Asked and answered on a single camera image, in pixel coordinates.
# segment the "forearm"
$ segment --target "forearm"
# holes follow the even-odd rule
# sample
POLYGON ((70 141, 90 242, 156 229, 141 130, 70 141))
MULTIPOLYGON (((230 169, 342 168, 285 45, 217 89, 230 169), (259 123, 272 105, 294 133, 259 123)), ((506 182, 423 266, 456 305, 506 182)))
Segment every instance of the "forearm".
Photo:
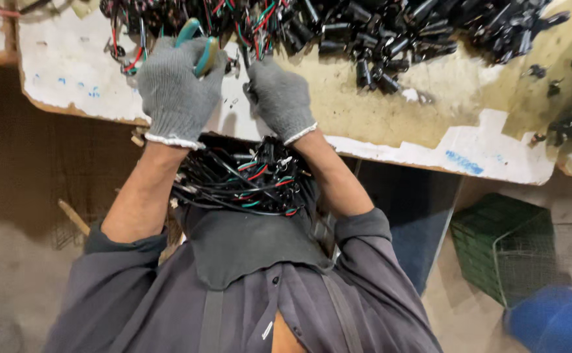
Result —
POLYGON ((132 243, 162 231, 172 183, 187 154, 185 148, 147 143, 101 225, 109 240, 132 243))
POLYGON ((317 184, 337 216, 359 215, 374 208, 360 181, 327 143, 320 129, 304 135, 293 147, 310 165, 317 184))

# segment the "sleeve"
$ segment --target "sleeve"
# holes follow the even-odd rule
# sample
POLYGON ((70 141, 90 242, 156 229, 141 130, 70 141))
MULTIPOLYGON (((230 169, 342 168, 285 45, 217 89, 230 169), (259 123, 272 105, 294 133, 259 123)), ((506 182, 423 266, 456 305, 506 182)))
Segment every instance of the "sleeve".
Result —
POLYGON ((335 270, 345 283, 355 286, 372 307, 381 309, 377 312, 384 321, 407 328, 421 344, 430 341, 438 349, 421 298, 397 261, 382 210, 339 219, 334 234, 341 251, 335 270))
POLYGON ((84 254, 70 270, 61 312, 44 351, 106 351, 149 291, 166 244, 166 229, 121 244, 94 224, 84 254))

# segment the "gray knit glove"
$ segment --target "gray knit glove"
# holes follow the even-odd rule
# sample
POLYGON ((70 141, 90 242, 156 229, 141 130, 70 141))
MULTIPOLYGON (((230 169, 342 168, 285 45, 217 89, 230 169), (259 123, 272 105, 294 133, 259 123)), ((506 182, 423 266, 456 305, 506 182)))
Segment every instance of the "gray knit glove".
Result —
POLYGON ((310 111, 305 78, 282 70, 272 58, 249 68, 251 89, 258 98, 258 114, 274 132, 290 144, 317 128, 310 111))
POLYGON ((207 38, 174 48, 172 37, 157 41, 149 60, 138 72, 142 110, 152 118, 148 140, 197 149, 201 130, 221 98, 227 54, 218 51, 210 72, 202 78, 193 69, 207 38))

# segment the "green pliers handle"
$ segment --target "green pliers handle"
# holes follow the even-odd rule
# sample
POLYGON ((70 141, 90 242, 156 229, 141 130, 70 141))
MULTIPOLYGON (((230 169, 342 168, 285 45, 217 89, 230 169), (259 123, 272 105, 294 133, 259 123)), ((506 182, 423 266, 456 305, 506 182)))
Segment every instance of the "green pliers handle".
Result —
MULTIPOLYGON (((184 26, 181 28, 181 31, 179 31, 179 36, 177 36, 177 41, 175 42, 175 48, 179 48, 181 43, 191 40, 200 26, 201 24, 199 20, 194 17, 187 20, 184 26)), ((214 37, 209 37, 207 39, 207 43, 205 44, 203 55, 201 55, 196 68, 194 68, 194 75, 196 75, 196 77, 205 75, 205 73, 213 66, 217 52, 218 40, 214 37)))

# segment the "dirty tabletop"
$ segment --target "dirty tabletop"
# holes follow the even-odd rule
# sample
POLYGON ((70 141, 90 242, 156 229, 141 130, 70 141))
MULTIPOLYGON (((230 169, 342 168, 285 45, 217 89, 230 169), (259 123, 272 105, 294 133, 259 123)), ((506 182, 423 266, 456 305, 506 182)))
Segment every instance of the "dirty tabletop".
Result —
MULTIPOLYGON (((546 16, 564 9, 572 0, 555 0, 546 16)), ((141 98, 133 78, 103 48, 110 38, 109 21, 99 11, 79 19, 72 11, 35 23, 19 23, 23 91, 39 108, 146 125, 141 98)), ((120 38, 128 57, 135 43, 120 38)), ((288 58, 276 54, 285 69, 309 82, 312 112, 328 141, 339 153, 462 173, 517 183, 545 183, 557 159, 557 149, 532 145, 534 132, 544 132, 555 111, 546 98, 548 77, 522 76, 530 65, 552 65, 572 49, 572 20, 537 36, 534 50, 508 65, 492 66, 460 42, 458 52, 416 65, 400 75, 407 89, 426 92, 432 104, 414 100, 415 91, 402 95, 381 92, 359 94, 355 67, 343 59, 317 55, 315 45, 288 58), (528 109, 542 107, 540 114, 528 109)), ((231 56, 236 45, 226 47, 231 56)), ((258 140, 269 132, 251 114, 242 93, 248 81, 228 76, 222 102, 207 130, 258 140)), ((563 89, 563 102, 572 90, 563 89)))

